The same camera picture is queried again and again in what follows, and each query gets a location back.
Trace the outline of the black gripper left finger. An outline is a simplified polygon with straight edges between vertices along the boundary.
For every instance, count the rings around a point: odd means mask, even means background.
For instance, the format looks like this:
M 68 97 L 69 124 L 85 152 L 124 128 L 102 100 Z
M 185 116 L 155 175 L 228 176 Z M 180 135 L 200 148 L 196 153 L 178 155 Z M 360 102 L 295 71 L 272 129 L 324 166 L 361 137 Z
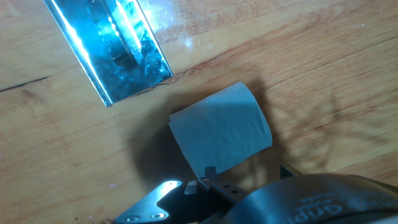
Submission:
M 215 167 L 206 167 L 204 177 L 187 184 L 177 180 L 160 184 L 113 223 L 201 223 L 222 217 L 247 196 L 237 185 L 219 181 Z

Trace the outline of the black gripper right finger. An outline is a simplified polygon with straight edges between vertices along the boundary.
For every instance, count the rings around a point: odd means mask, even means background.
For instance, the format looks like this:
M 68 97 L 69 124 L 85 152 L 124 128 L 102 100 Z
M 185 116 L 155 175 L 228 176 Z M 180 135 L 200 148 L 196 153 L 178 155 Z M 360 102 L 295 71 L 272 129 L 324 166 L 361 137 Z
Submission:
M 286 165 L 286 166 L 281 165 L 280 166 L 280 178 L 281 179 L 285 179 L 288 177 L 300 176 L 300 175 L 302 175 L 302 173 L 290 165 Z

